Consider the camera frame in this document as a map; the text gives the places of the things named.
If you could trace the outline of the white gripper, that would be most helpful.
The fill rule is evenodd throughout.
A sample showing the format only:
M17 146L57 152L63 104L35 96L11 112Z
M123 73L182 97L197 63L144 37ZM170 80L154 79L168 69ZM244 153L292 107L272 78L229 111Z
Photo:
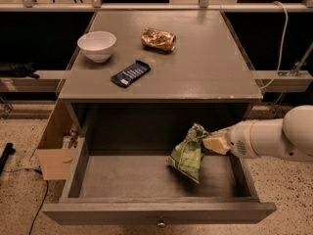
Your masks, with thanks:
M258 155L254 152L250 139L254 124L255 120L248 120L221 128L211 132L212 137L203 138L202 143L207 150L220 155L226 155L231 150L238 158L256 159Z

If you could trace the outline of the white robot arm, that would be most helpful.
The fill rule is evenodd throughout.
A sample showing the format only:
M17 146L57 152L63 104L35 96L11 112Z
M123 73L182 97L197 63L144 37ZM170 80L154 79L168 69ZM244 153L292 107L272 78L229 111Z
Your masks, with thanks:
M202 139L206 149L241 159L275 157L313 162L313 106L298 106L283 118L241 121Z

